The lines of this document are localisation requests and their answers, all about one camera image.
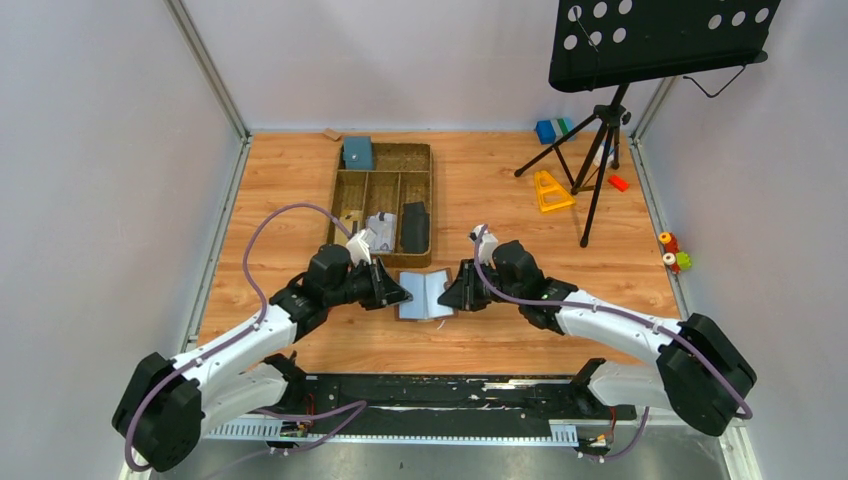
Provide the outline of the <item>brown leather card holder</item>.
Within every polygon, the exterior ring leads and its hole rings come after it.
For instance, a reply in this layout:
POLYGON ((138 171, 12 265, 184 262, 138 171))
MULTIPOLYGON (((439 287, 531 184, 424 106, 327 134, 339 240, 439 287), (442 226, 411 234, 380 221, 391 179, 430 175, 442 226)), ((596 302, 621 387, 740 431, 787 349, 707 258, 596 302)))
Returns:
POLYGON ((401 271, 399 284, 411 294, 411 299, 400 303, 397 317, 401 321, 426 322, 453 317, 457 311, 441 305, 439 297, 446 292, 452 276, 449 269, 431 272, 401 271))

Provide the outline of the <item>woven divided basket tray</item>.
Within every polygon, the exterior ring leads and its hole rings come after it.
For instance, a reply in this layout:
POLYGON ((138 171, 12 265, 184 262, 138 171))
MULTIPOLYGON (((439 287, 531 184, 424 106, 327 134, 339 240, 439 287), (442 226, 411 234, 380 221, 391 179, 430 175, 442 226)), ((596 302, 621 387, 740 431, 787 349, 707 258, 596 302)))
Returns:
POLYGON ((426 268, 432 263, 435 220, 435 175, 431 147, 425 143, 372 142, 375 167, 372 171, 347 170, 342 148, 337 154, 331 213, 339 218, 343 209, 363 211, 363 228, 370 215, 397 215, 395 250, 372 253, 388 268, 426 268), (401 220, 405 203, 422 201, 430 215, 430 247, 423 254, 406 254, 401 249, 401 220))

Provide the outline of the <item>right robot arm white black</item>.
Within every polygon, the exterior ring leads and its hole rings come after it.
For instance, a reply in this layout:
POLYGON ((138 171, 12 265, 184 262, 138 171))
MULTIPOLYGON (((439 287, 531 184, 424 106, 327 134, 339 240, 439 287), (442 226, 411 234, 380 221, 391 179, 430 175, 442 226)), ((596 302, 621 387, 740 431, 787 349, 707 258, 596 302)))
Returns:
POLYGON ((468 312, 510 303, 537 329, 593 340, 638 359, 636 365, 593 360, 581 370, 584 389, 602 405, 669 410, 710 436, 753 416, 746 397, 756 373, 710 317, 667 318, 604 301, 545 275, 517 240, 476 237, 473 257, 462 261, 438 302, 468 312))

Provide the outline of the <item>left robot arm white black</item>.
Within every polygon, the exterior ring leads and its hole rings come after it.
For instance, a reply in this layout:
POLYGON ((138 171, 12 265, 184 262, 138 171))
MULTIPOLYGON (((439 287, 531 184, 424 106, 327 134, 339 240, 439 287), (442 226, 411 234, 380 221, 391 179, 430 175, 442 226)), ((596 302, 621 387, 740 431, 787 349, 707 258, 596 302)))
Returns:
POLYGON ((303 374, 281 349, 337 306, 376 310, 412 297, 381 259, 355 260, 341 245, 321 246, 305 271, 241 325, 172 358, 153 352, 139 361, 111 419, 127 464, 170 470, 218 426, 260 408, 298 404, 303 374))

